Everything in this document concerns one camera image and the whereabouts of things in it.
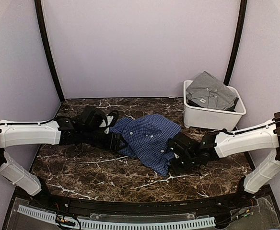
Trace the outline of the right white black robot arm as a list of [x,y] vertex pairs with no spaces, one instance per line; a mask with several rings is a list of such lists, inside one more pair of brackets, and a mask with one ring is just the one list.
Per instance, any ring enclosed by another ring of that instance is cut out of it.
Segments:
[[260,165],[241,181],[238,192],[231,198],[231,204],[241,208],[259,189],[280,173],[280,112],[274,118],[257,126],[205,134],[198,142],[183,133],[175,135],[168,142],[168,147],[174,152],[172,166],[178,170],[185,167],[206,165],[231,155],[259,149],[270,149],[270,154]]

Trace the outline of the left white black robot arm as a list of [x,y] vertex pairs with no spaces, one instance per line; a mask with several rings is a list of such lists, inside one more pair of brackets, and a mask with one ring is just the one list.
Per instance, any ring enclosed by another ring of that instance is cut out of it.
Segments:
[[13,185],[35,196],[44,209],[54,205],[54,198],[42,179],[29,173],[6,152],[7,147],[34,144],[89,144],[99,149],[120,151],[128,146],[121,134],[111,132],[118,111],[105,114],[87,106],[74,117],[57,116],[48,121],[15,122],[0,119],[0,175]]

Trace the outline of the blue checked long sleeve shirt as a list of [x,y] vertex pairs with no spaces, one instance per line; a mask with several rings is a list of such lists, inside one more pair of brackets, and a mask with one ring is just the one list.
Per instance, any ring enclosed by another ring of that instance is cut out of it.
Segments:
[[138,158],[142,164],[161,176],[168,174],[170,160],[175,157],[168,141],[181,132],[180,125],[160,114],[146,115],[138,119],[121,118],[109,129],[119,133],[128,146],[119,152]]

